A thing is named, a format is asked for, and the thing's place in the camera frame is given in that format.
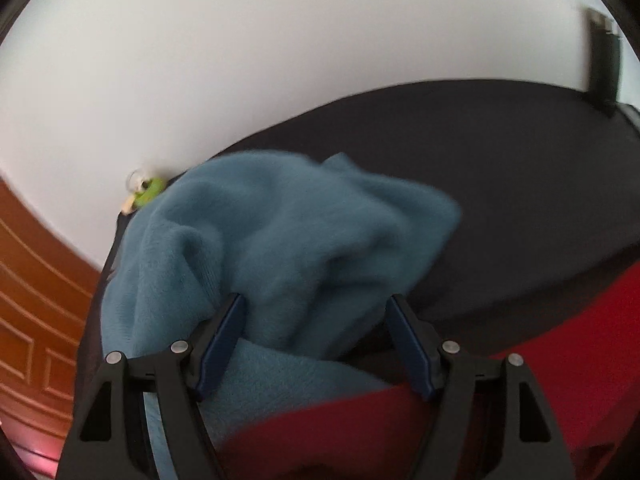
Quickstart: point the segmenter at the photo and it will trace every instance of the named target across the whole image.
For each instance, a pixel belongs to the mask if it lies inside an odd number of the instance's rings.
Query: blue cloth
[[[384,388],[331,359],[383,319],[385,300],[429,270],[460,218],[435,189],[366,173],[345,155],[244,152],[188,171],[140,210],[102,301],[102,348],[167,348],[230,292],[244,337],[200,411],[214,443],[278,412]],[[174,478],[146,394],[161,478]]]

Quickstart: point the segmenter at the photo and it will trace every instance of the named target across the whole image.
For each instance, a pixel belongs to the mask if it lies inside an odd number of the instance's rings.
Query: yellow-green object
[[[137,209],[147,205],[156,196],[164,191],[166,187],[166,181],[162,178],[153,177],[152,179],[145,180],[142,183],[141,189],[136,191],[133,195],[135,199],[133,201],[134,206]]]

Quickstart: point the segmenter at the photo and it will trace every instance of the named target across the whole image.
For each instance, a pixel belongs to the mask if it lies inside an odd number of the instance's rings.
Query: wooden door
[[[51,477],[71,423],[76,351],[97,280],[0,180],[0,420],[27,466]]]

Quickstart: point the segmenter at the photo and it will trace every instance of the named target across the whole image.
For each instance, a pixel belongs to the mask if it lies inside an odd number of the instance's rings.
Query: white wall
[[[0,170],[101,266],[124,179],[169,174],[354,92],[421,79],[586,88],[599,0],[32,0],[0,46]],[[640,105],[625,43],[621,100]]]

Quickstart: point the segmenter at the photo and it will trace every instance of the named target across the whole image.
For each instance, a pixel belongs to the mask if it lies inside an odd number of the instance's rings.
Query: red cloth
[[[536,374],[578,478],[594,478],[640,411],[640,264],[580,316],[497,357],[510,352]],[[265,420],[226,442],[221,459],[234,480],[315,465],[338,478],[402,480],[435,412],[404,384]]]

